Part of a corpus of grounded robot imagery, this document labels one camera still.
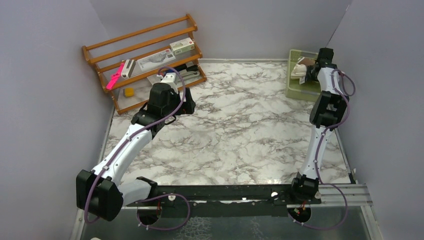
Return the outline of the cream white towel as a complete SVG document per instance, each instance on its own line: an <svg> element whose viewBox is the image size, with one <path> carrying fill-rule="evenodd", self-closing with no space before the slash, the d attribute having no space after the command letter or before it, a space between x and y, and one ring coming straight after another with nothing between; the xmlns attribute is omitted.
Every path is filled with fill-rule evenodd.
<svg viewBox="0 0 424 240"><path fill-rule="evenodd" d="M306 82L307 66L304 64L296 64L290 73L290 79L298 79L299 84Z"/></svg>

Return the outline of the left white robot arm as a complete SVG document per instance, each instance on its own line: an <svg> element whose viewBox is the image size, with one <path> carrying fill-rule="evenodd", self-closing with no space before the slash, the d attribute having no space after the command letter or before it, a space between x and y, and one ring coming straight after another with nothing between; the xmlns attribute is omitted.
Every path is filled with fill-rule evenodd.
<svg viewBox="0 0 424 240"><path fill-rule="evenodd" d="M154 181L138 177L122 184L122 177L164 126L173 123L177 116L193 114L195 107L188 87L180 94L168 83L153 85L149 101L132 117L126 133L109 155L92 170L83 169L76 176L76 203L84 211L86 223L90 223L89 215L110 222L122 207L137 201L147 206L155 203Z"/></svg>

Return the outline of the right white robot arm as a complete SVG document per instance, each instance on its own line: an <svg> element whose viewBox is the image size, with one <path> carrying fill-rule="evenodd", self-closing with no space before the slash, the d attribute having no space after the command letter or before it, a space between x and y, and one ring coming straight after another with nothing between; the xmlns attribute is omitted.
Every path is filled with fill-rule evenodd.
<svg viewBox="0 0 424 240"><path fill-rule="evenodd" d="M343 74L333 63L333 57L333 49L321 48L315 63L306 68L305 80L318 82L321 92L309 116L312 128L306 159L288 190L289 199L296 204L316 198L327 143L348 108L349 97L339 84Z"/></svg>

